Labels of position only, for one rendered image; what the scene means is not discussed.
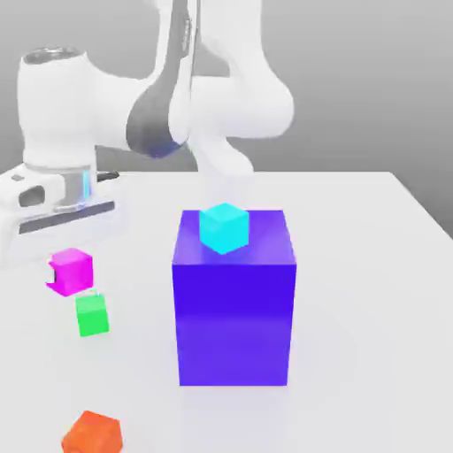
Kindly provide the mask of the small green cube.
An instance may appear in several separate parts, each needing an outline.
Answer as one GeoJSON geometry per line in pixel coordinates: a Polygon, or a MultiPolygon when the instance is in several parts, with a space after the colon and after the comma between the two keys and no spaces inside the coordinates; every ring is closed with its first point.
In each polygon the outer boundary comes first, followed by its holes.
{"type": "Polygon", "coordinates": [[[108,311],[102,294],[90,293],[77,296],[75,308],[81,337],[105,334],[110,331],[108,311]]]}

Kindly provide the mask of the small cyan cube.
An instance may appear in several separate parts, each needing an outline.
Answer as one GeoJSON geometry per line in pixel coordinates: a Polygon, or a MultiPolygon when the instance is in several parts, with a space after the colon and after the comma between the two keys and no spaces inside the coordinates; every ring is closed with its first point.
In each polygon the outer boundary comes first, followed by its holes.
{"type": "Polygon", "coordinates": [[[199,212],[200,242],[220,255],[247,246],[250,215],[230,203],[221,203],[199,212]]]}

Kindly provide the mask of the small orange cube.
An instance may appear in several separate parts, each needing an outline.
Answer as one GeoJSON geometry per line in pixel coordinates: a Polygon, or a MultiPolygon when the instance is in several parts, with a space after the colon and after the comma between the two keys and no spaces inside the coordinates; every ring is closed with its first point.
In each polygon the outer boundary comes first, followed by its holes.
{"type": "Polygon", "coordinates": [[[118,419],[84,411],[61,441],[64,453],[120,453],[123,438],[118,419]]]}

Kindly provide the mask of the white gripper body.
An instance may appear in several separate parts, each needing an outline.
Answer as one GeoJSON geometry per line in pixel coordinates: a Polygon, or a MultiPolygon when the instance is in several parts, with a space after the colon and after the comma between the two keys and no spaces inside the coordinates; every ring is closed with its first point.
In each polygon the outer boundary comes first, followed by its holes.
{"type": "Polygon", "coordinates": [[[0,269],[99,242],[122,233],[127,223],[127,207],[112,200],[34,219],[0,213],[0,269]]]}

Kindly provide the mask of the large blue box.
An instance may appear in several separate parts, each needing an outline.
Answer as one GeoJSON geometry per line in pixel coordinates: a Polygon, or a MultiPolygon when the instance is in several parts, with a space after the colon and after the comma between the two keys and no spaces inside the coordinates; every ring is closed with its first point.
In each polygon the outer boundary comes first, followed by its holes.
{"type": "Polygon", "coordinates": [[[225,255],[183,211],[172,271],[182,386],[287,384],[296,257],[282,211],[251,211],[249,244],[225,255]]]}

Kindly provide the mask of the small magenta cube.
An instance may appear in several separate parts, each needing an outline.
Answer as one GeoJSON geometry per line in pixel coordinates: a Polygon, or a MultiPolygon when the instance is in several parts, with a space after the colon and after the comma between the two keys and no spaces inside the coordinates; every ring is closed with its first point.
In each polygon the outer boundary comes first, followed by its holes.
{"type": "Polygon", "coordinates": [[[61,296],[80,293],[94,285],[93,258],[82,250],[70,248],[51,256],[54,281],[46,286],[61,296]]]}

